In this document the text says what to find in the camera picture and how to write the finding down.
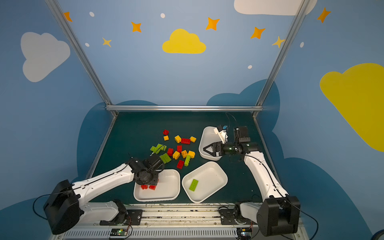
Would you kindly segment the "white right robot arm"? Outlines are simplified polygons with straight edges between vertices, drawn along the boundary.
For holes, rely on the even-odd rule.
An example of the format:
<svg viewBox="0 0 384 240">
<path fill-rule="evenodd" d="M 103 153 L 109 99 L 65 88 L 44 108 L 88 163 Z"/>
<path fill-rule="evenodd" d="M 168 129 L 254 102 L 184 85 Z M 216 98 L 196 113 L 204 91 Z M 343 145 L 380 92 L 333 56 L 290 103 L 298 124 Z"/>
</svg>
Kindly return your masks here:
<svg viewBox="0 0 384 240">
<path fill-rule="evenodd" d="M 218 161 L 224 155 L 238 155 L 251 171 L 261 193 L 262 204 L 243 202 L 233 210 L 240 223 L 256 223 L 265 237 L 295 234 L 299 227 L 301 204 L 281 186 L 267 164 L 258 144 L 251 141 L 246 126 L 234 129 L 234 140 L 228 140 L 228 127 L 206 127 L 199 145 L 202 158 Z"/>
</svg>

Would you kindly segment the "green lego brick long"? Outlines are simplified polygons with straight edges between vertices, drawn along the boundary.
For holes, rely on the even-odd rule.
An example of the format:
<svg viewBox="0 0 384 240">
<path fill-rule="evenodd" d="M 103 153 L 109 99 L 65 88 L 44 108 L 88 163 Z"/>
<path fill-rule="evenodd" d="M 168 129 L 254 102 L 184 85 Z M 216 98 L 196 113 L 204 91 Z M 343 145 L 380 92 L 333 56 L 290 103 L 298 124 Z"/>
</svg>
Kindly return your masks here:
<svg viewBox="0 0 384 240">
<path fill-rule="evenodd" d="M 197 188 L 197 185 L 198 185 L 199 181 L 196 180 L 196 179 L 193 179 L 192 182 L 191 182 L 191 185 L 189 187 L 189 190 L 194 192 Z"/>
</svg>

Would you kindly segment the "green lego large brick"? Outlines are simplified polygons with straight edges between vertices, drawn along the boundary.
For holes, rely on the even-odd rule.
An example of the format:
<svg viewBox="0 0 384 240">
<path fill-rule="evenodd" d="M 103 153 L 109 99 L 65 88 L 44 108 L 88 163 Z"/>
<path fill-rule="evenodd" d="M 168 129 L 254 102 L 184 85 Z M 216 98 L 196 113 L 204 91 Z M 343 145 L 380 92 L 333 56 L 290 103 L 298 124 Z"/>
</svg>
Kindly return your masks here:
<svg viewBox="0 0 384 240">
<path fill-rule="evenodd" d="M 168 154 L 163 154 L 160 156 L 160 158 L 164 164 L 167 164 L 172 160 Z"/>
</svg>

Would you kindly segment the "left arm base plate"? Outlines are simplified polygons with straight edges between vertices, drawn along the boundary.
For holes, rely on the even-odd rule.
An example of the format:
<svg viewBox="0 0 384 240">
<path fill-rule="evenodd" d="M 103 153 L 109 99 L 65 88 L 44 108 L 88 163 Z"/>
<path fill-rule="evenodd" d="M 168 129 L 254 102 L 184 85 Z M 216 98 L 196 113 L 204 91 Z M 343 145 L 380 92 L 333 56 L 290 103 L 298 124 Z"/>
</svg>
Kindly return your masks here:
<svg viewBox="0 0 384 240">
<path fill-rule="evenodd" d="M 100 226 L 138 226 L 141 223 L 142 210 L 125 210 L 118 214 L 110 221 L 100 221 Z"/>
</svg>

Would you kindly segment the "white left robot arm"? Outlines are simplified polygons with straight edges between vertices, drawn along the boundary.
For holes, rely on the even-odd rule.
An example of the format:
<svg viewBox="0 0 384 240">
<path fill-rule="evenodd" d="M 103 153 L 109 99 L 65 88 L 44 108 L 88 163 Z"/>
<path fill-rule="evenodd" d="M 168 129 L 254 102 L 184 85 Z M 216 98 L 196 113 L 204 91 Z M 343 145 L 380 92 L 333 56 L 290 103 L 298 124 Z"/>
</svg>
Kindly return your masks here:
<svg viewBox="0 0 384 240">
<path fill-rule="evenodd" d="M 130 182 L 156 186 L 164 169 L 160 156 L 152 154 L 142 161 L 130 158 L 117 168 L 84 181 L 59 182 L 43 206 L 52 234 L 59 235 L 74 227 L 85 215 L 81 208 L 111 189 Z"/>
</svg>

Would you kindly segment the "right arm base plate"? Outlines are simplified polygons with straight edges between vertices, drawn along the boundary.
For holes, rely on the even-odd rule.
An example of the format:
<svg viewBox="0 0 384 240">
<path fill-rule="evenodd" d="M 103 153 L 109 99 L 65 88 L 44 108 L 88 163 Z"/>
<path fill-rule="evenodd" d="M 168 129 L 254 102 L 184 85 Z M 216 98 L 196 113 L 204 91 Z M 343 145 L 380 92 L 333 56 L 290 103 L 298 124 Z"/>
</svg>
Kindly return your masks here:
<svg viewBox="0 0 384 240">
<path fill-rule="evenodd" d="M 241 215 L 239 208 L 228 209 L 221 207 L 218 209 L 222 225 L 250 225 L 251 220 Z"/>
</svg>

